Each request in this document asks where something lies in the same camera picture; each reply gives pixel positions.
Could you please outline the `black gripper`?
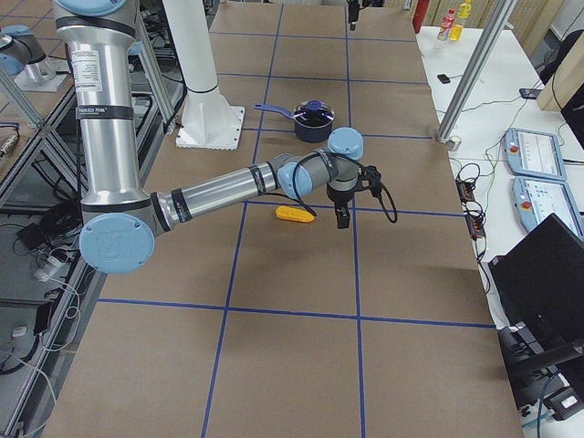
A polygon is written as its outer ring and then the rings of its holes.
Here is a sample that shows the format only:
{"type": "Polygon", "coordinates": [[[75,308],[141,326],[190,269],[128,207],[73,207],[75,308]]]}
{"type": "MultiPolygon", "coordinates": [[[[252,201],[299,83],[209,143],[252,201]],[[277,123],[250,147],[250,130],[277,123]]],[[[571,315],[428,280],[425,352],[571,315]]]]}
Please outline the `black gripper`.
{"type": "Polygon", "coordinates": [[[357,180],[333,181],[327,184],[327,197],[334,203],[337,228],[349,228],[349,202],[354,198],[357,180]]]}
{"type": "Polygon", "coordinates": [[[359,20],[359,0],[348,1],[348,22],[349,30],[355,30],[355,23],[359,20]]]}

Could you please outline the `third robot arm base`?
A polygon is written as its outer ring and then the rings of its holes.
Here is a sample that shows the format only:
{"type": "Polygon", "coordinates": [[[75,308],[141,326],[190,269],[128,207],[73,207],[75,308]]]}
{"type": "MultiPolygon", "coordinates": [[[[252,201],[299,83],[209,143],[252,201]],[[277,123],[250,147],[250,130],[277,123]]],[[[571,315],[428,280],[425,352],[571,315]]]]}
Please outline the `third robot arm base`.
{"type": "Polygon", "coordinates": [[[28,26],[1,29],[1,68],[23,91],[57,92],[69,73],[65,61],[51,59],[28,26]]]}

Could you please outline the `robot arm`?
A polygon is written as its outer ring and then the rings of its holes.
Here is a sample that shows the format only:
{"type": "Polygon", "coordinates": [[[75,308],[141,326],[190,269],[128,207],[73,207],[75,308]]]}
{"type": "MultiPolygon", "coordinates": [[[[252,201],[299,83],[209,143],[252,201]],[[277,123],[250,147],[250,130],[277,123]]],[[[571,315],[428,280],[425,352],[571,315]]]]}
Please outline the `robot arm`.
{"type": "Polygon", "coordinates": [[[282,190],[300,200],[325,186],[339,227],[365,170],[361,134],[338,128],[327,145],[305,156],[282,154],[189,188],[147,193],[139,176],[128,54],[136,41],[134,1],[56,1],[59,36],[68,44],[89,179],[81,208],[79,249],[106,274],[143,267],[158,235],[228,205],[282,190]]]}

